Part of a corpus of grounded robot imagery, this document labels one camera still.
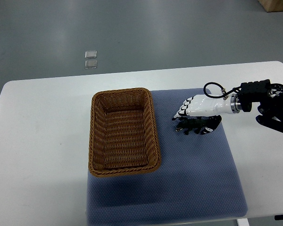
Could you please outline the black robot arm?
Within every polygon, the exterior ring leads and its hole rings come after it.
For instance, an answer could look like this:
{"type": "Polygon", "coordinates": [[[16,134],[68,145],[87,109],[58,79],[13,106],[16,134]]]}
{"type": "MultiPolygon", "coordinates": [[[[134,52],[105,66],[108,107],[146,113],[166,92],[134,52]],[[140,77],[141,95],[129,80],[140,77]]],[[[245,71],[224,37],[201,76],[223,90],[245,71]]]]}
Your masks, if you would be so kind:
{"type": "Polygon", "coordinates": [[[240,109],[250,112],[253,103],[259,103],[256,121],[265,127],[283,133],[283,85],[270,80],[244,82],[237,93],[240,109]]]}

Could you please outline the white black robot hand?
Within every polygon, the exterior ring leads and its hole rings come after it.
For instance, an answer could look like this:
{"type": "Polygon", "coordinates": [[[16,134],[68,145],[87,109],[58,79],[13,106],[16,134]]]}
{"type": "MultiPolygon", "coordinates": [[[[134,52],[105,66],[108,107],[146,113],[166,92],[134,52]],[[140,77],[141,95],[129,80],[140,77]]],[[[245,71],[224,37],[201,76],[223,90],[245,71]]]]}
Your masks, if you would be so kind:
{"type": "Polygon", "coordinates": [[[206,135],[217,129],[222,120],[221,114],[236,114],[240,112],[240,109],[236,106],[236,99],[236,95],[226,99],[195,95],[183,102],[172,120],[179,120],[181,117],[206,119],[208,123],[199,133],[200,135],[206,135]]]}

